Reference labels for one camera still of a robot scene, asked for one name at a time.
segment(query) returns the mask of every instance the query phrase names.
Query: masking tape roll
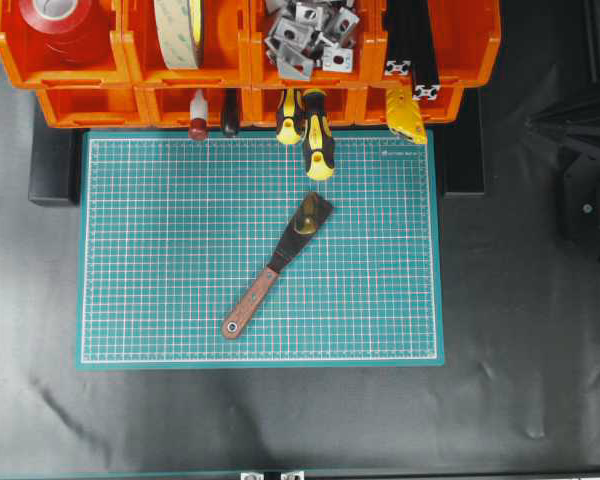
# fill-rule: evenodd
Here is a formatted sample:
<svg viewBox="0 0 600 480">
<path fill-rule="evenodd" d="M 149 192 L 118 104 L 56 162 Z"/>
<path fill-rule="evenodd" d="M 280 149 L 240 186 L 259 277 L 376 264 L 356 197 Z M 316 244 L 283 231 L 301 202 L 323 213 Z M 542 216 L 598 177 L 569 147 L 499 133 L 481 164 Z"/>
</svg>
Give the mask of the masking tape roll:
<svg viewBox="0 0 600 480">
<path fill-rule="evenodd" d="M 204 0 L 153 0 L 162 59 L 171 70 L 202 66 Z"/>
</svg>

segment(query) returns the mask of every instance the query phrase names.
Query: green cutting mat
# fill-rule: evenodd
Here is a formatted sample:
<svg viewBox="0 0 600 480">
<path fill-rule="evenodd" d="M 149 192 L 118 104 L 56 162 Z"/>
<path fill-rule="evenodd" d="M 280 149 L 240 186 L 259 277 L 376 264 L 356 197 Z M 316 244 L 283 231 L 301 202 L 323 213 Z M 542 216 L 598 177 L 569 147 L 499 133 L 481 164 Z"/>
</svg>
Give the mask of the green cutting mat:
<svg viewBox="0 0 600 480">
<path fill-rule="evenodd" d="M 335 137 L 336 175 L 315 183 L 272 132 L 89 133 L 78 366 L 442 364 L 432 148 Z M 225 340 L 224 317 L 312 189 L 334 213 Z"/>
</svg>

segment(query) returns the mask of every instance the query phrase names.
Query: black table surface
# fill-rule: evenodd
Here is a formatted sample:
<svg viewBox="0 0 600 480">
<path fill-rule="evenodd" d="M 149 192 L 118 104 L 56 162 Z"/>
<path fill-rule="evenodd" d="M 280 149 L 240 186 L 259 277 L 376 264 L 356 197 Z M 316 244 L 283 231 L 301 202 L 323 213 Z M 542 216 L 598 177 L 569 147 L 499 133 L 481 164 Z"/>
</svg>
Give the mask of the black table surface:
<svg viewBox="0 0 600 480">
<path fill-rule="evenodd" d="M 76 371 L 79 210 L 27 201 L 33 95 L 0 64 L 0 475 L 599 468 L 600 277 L 558 234 L 555 149 L 524 128 L 588 82 L 582 4 L 502 14 L 488 193 L 440 204 L 439 368 Z"/>
</svg>

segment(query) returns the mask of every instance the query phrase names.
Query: orange plastic bin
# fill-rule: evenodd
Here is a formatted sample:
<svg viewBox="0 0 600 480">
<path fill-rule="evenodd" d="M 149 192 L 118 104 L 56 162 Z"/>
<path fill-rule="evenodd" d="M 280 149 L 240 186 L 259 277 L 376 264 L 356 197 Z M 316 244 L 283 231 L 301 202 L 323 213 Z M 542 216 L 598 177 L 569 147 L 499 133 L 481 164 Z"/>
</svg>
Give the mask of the orange plastic bin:
<svg viewBox="0 0 600 480">
<path fill-rule="evenodd" d="M 142 87 L 241 87 L 251 82 L 249 0 L 206 0 L 204 58 L 198 70 L 168 70 L 153 0 L 122 0 L 122 38 L 131 78 Z"/>
<path fill-rule="evenodd" d="M 362 90 L 354 88 L 322 88 L 327 94 L 326 110 L 332 127 L 348 127 L 355 123 L 356 112 L 361 100 Z M 276 111 L 280 104 L 283 89 L 254 88 L 253 125 L 256 127 L 275 127 Z"/>
<path fill-rule="evenodd" d="M 140 127 L 149 124 L 143 92 L 133 88 L 36 92 L 47 123 L 57 128 Z"/>
<path fill-rule="evenodd" d="M 168 87 L 142 89 L 147 99 L 151 124 L 160 128 L 185 128 L 189 126 L 189 104 L 193 98 L 196 87 Z M 226 89 L 206 88 L 205 98 L 209 102 L 210 127 L 220 126 L 220 117 L 224 105 Z M 251 90 L 242 88 L 238 90 L 240 104 L 240 125 L 250 126 L 251 120 Z"/>
<path fill-rule="evenodd" d="M 388 34 L 383 18 L 387 0 L 376 2 L 376 55 L 371 84 L 404 82 L 404 77 L 384 74 Z M 485 85 L 502 37 L 500 0 L 429 0 L 429 13 L 441 84 Z"/>
<path fill-rule="evenodd" d="M 122 86 L 129 72 L 122 48 L 122 0 L 100 0 L 108 12 L 111 49 L 97 64 L 62 61 L 45 47 L 44 38 L 22 18 L 18 0 L 0 0 L 0 57 L 11 83 L 18 88 Z"/>
<path fill-rule="evenodd" d="M 442 86 L 434 101 L 421 101 L 420 112 L 427 124 L 448 123 L 458 116 L 464 87 Z M 369 87 L 361 90 L 356 113 L 356 125 L 386 125 L 386 88 Z"/>
<path fill-rule="evenodd" d="M 251 0 L 251 80 L 256 88 L 298 87 L 341 87 L 361 88 L 371 80 L 371 67 L 375 54 L 375 0 L 356 0 L 356 14 L 360 17 L 354 47 L 354 69 L 352 73 L 325 72 L 320 68 L 313 71 L 310 82 L 296 82 L 278 77 L 278 69 L 266 56 L 264 39 L 269 33 L 273 16 L 267 14 L 265 0 Z"/>
</svg>

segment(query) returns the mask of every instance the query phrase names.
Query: black and yellow screwdriver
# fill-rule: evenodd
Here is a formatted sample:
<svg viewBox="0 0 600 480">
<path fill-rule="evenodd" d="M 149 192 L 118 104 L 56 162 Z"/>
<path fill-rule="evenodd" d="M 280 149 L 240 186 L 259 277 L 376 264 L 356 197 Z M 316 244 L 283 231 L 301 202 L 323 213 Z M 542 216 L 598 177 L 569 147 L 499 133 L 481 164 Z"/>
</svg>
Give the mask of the black and yellow screwdriver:
<svg viewBox="0 0 600 480">
<path fill-rule="evenodd" d="M 335 171 L 336 143 L 327 119 L 324 91 L 312 88 L 304 92 L 305 137 L 304 166 L 312 180 L 327 180 Z"/>
<path fill-rule="evenodd" d="M 284 145 L 295 145 L 304 136 L 304 108 L 299 90 L 288 88 L 282 92 L 276 112 L 276 137 Z"/>
</svg>

